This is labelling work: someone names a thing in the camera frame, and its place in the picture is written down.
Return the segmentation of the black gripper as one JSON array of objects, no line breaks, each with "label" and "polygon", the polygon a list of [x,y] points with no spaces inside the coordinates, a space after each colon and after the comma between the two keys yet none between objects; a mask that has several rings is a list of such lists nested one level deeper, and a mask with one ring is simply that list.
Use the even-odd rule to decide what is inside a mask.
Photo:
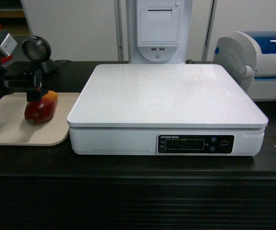
[{"label": "black gripper", "polygon": [[27,102],[39,102],[48,93],[42,90],[42,74],[38,70],[23,71],[18,75],[9,75],[0,68],[0,99],[17,92],[26,93]]}]

